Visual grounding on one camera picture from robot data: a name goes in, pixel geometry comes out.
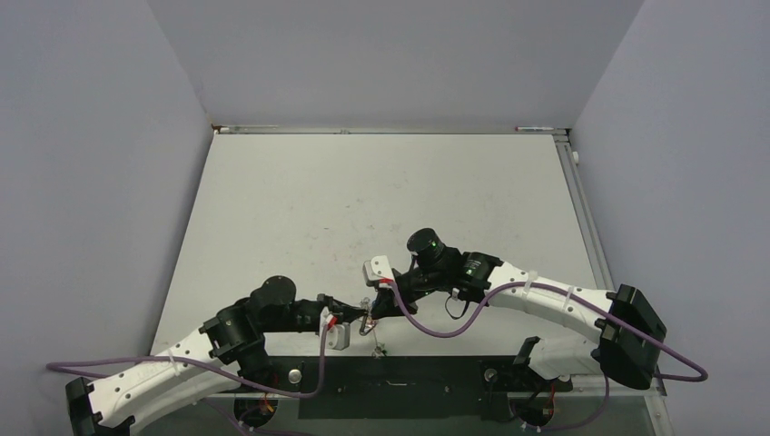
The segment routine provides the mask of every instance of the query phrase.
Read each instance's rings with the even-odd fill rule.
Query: white wall
[[[677,434],[766,434],[768,29],[766,0],[647,0],[572,134],[615,283],[711,371],[666,384]]]
[[[69,434],[51,360],[147,352],[211,140],[143,0],[0,6],[0,422]]]
[[[642,0],[149,0],[217,124],[572,126]]]

